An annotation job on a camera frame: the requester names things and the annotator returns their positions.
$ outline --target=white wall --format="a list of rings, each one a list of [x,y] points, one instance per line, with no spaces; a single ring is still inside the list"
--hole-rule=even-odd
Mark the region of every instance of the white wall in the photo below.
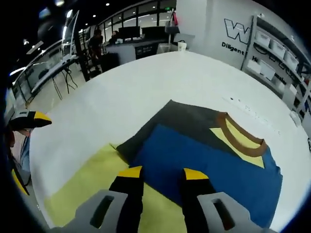
[[[252,0],[177,0],[177,18],[181,33],[195,35],[191,50],[238,69],[241,68],[244,58],[242,51],[246,51],[251,17],[260,13],[286,36],[293,35],[297,46],[307,53],[302,41],[284,20]],[[228,37],[227,32],[236,38]],[[241,53],[222,47],[223,42]]]

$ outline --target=person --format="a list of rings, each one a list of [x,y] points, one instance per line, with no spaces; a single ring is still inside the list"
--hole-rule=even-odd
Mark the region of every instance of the person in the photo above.
[[[110,44],[115,44],[117,39],[119,39],[119,38],[120,38],[119,32],[118,31],[113,31],[111,39],[109,40],[109,43]]]
[[[101,44],[103,43],[103,39],[104,38],[102,36],[102,31],[100,29],[96,29],[94,32],[94,36],[90,39],[88,44],[90,47],[92,62],[96,69],[99,69],[97,67],[96,57],[97,59],[100,59],[102,57]]]

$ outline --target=ceiling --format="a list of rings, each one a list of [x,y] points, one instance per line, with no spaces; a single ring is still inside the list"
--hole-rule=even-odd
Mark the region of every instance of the ceiling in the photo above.
[[[42,21],[38,18],[38,14],[48,5],[53,5],[54,0],[32,0],[32,1],[6,1],[8,6],[4,10],[10,10],[11,15],[8,17],[6,25],[8,31],[7,44],[10,45],[9,52],[9,70],[13,67],[18,67],[26,63],[29,57],[26,57],[26,52],[29,50],[27,46],[23,45],[23,39],[29,41],[29,46],[35,44],[38,41],[38,28],[42,24]],[[80,25],[78,28],[85,27],[85,24],[96,24],[103,19],[109,17],[115,12],[130,6],[141,0],[65,0],[65,4],[62,7],[55,8],[53,12],[54,17],[53,24],[55,25],[55,33],[50,35],[48,43],[55,42],[61,38],[61,31],[65,21],[65,13],[73,8],[80,9]],[[305,4],[305,0],[296,1],[283,1],[283,0],[254,0],[259,4],[269,8],[281,18],[287,21],[295,30],[305,39],[306,44],[311,48],[310,40],[310,25],[305,20],[310,14]]]

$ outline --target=wall logo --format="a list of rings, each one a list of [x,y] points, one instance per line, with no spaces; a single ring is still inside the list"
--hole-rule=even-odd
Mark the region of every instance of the wall logo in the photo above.
[[[248,43],[249,35],[250,35],[250,28],[247,27],[245,29],[243,24],[240,23],[233,23],[232,20],[225,18],[225,28],[227,31],[227,36],[231,39],[236,40],[239,38],[239,41],[243,44]]]

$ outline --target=floor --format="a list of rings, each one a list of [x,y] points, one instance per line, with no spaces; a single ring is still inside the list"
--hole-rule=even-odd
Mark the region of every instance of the floor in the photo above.
[[[76,64],[71,65],[69,68],[72,71],[71,76],[73,78],[73,81],[78,85],[78,88],[80,88],[82,85],[85,84],[85,80],[84,80],[82,72],[80,71],[80,68]],[[74,89],[70,87],[69,94],[68,94],[65,78],[62,73],[57,75],[54,78],[54,80],[60,91],[62,99],[65,99],[68,95],[72,94],[75,91]],[[68,83],[76,89],[76,86],[74,85],[73,81],[70,78],[68,78]],[[47,113],[52,108],[54,108],[56,105],[58,105],[60,102],[61,100],[55,90],[53,81],[49,80],[46,84],[44,84],[41,91],[31,101],[31,103],[27,106],[27,108],[29,110]],[[25,204],[28,206],[34,218],[37,219],[38,223],[43,227],[43,229],[48,229],[49,227],[37,204],[37,201],[35,198],[35,192],[34,192],[34,189],[31,183],[27,186],[27,190],[30,193],[29,196],[21,193]]]

